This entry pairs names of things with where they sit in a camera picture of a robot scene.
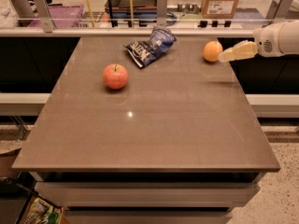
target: glass panel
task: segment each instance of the glass panel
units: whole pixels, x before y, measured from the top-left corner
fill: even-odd
[[[178,33],[180,30],[209,33],[210,30],[203,28],[211,28],[218,35],[220,29],[231,33],[269,24],[275,18],[280,1],[166,0],[165,16],[167,26]],[[78,32],[112,28],[150,30],[157,21],[157,0],[46,0],[46,3],[55,29],[62,32],[65,29]],[[45,21],[40,20],[39,9],[34,0],[0,0],[0,28],[44,31]],[[290,9],[285,8],[285,11],[284,19],[297,20],[299,0],[293,0]]]

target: cable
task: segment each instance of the cable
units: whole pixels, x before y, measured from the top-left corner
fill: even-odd
[[[178,18],[178,16],[176,14],[174,14],[172,11],[167,10],[167,22],[166,22],[166,26],[172,26],[174,24],[177,24],[182,17],[184,17],[186,15],[186,12],[184,12],[180,18]]]

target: snack bag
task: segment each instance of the snack bag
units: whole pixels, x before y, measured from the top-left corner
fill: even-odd
[[[36,198],[21,224],[63,224],[68,223],[63,218],[63,209],[56,208],[45,201]]]
[[[148,41],[136,41],[125,46],[140,68],[148,66],[163,56],[177,41],[167,28],[155,27]]]

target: wooden stick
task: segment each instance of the wooden stick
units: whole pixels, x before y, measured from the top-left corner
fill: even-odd
[[[133,0],[130,0],[131,25],[134,27]]]
[[[93,18],[93,12],[92,12],[92,8],[91,8],[91,1],[86,0],[86,2],[87,2],[87,7],[88,7],[88,10],[89,10],[89,13],[90,13],[90,17],[92,19],[92,25],[93,25],[93,28],[94,28],[94,18]]]

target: gray tabletop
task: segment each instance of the gray tabletop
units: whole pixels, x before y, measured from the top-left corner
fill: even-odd
[[[179,37],[139,69],[136,37],[81,38],[13,168],[24,171],[275,172],[279,164],[228,63],[207,63],[208,38]],[[107,89],[110,63],[130,74]]]

